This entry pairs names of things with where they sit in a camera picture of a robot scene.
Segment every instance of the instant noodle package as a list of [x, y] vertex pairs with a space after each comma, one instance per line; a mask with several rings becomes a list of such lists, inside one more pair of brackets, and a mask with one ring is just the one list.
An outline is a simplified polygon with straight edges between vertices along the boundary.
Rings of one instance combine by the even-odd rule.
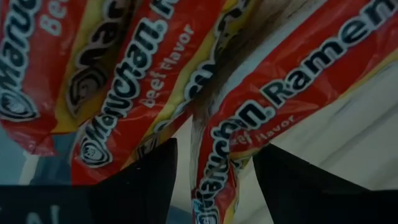
[[51, 135], [76, 131], [98, 111], [101, 94], [92, 96], [109, 68], [99, 61], [115, 54], [130, 3], [1, 1], [0, 119], [25, 150], [54, 155]]
[[317, 1], [231, 71], [195, 110], [197, 223], [231, 223], [239, 171], [269, 141], [397, 60], [398, 2]]
[[76, 146], [74, 183], [96, 183], [117, 173], [132, 162], [141, 142], [154, 147], [172, 121], [182, 124], [186, 118], [180, 115], [213, 76], [220, 53], [255, 3], [142, 1], [101, 113], [87, 124]]

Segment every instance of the ramen package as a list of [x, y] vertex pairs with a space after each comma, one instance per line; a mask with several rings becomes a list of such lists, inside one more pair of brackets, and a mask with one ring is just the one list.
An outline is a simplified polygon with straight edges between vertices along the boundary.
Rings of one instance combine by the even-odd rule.
[[254, 153], [398, 60], [397, 10], [393, 0], [318, 1], [266, 39], [195, 110], [196, 223], [232, 223], [238, 173]]
[[54, 154], [51, 134], [76, 131], [99, 110], [100, 100], [94, 98], [86, 102], [86, 112], [74, 118], [65, 95], [68, 88], [74, 91], [80, 85], [85, 100], [73, 101], [77, 111], [104, 85], [108, 74], [92, 66], [114, 45], [129, 4], [128, 0], [1, 1], [0, 119], [25, 150]]
[[154, 136], [181, 117], [213, 76], [221, 51], [255, 2], [140, 3], [101, 113], [87, 124], [76, 146], [74, 184], [95, 184], [131, 163], [138, 146], [158, 145]]

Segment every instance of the yellow stripe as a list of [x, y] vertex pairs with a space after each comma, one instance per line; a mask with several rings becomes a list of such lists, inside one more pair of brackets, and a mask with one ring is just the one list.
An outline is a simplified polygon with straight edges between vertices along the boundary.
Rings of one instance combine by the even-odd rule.
[[74, 119], [67, 108], [65, 101], [65, 93], [67, 90], [67, 83], [71, 76], [76, 72], [75, 57], [79, 51], [88, 44], [88, 38], [93, 32], [93, 29], [103, 20], [103, 4], [105, 0], [88, 0], [84, 15], [81, 19], [79, 31], [75, 34], [76, 40], [73, 44], [71, 57], [63, 75], [63, 83], [60, 89], [60, 94], [57, 99], [57, 106], [55, 109], [55, 117], [58, 120], [57, 126], [52, 130], [52, 133], [68, 133], [74, 132], [78, 129], [78, 123]]

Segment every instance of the plastic wrapper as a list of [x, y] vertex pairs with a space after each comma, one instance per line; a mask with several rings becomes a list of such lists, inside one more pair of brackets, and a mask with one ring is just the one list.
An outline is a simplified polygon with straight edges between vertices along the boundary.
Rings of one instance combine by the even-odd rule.
[[54, 155], [51, 134], [76, 131], [99, 110], [101, 100], [93, 98], [81, 115], [74, 118], [68, 112], [69, 79], [83, 71], [91, 74], [97, 85], [81, 91], [87, 98], [104, 85], [107, 74], [88, 67], [115, 43], [129, 4], [1, 1], [0, 118], [7, 134], [25, 150]]
[[187, 103], [213, 76], [219, 54], [255, 2], [142, 1], [101, 113], [76, 146], [73, 183], [97, 183], [130, 164], [138, 146], [150, 150], [167, 139], [160, 132], [173, 120], [185, 121]]
[[317, 1], [219, 82], [194, 114], [196, 223], [231, 223], [238, 173], [253, 154], [396, 62], [397, 9], [390, 0]]

